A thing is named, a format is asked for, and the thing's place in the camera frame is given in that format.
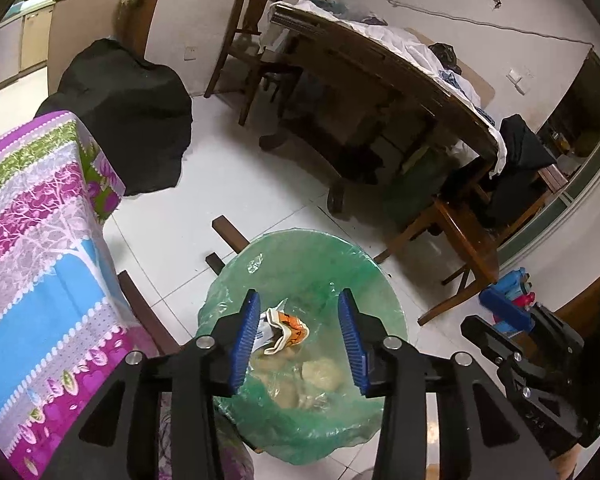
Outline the person right hand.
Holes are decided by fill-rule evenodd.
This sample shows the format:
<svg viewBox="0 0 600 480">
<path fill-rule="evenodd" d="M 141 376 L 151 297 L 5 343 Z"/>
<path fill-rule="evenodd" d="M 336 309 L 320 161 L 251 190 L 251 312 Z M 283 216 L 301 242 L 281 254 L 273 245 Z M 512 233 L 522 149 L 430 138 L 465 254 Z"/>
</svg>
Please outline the person right hand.
<svg viewBox="0 0 600 480">
<path fill-rule="evenodd" d="M 562 455 L 550 461 L 556 471 L 558 480 L 571 480 L 574 477 L 574 472 L 576 471 L 578 459 L 582 451 L 582 446 L 576 444 L 569 451 L 562 453 Z"/>
</svg>

